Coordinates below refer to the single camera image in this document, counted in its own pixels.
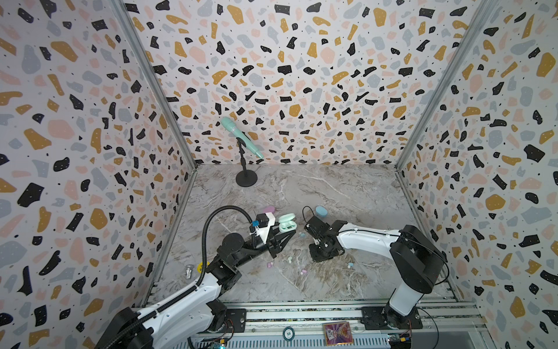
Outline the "mint green earbud case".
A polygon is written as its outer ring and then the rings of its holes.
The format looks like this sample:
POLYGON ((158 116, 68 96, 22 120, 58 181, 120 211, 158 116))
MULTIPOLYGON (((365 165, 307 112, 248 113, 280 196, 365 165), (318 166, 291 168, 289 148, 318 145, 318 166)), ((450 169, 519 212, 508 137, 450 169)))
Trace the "mint green earbud case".
POLYGON ((296 215, 294 213, 289 213, 282 215, 278 218, 278 227, 281 233, 288 233, 290 231, 296 231, 297 224, 295 222, 296 215))

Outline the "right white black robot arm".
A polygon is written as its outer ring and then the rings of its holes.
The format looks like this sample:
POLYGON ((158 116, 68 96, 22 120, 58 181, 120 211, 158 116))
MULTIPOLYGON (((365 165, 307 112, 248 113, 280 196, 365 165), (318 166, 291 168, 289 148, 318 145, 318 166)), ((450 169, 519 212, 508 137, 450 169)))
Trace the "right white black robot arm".
POLYGON ((417 304, 424 295, 432 293, 447 259, 417 227, 377 230, 343 220, 329 225, 313 217, 306 223, 305 231, 315 240, 309 249, 317 263, 341 256, 346 250, 370 252, 395 263, 401 283, 385 306, 362 308, 360 322, 367 330, 422 328, 417 304))

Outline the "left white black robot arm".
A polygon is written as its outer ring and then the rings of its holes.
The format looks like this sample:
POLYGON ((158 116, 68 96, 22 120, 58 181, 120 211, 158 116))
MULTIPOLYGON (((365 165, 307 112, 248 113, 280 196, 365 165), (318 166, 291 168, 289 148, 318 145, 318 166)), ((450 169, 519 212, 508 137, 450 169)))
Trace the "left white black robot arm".
POLYGON ((277 228, 272 232, 276 235, 266 244, 255 236, 244 241, 240 234, 226 235, 201 285, 192 283, 146 308, 119 311, 95 347, 170 348, 199 332, 218 331, 227 312, 219 296, 240 279, 238 268, 266 252, 276 257, 296 233, 282 233, 277 228))

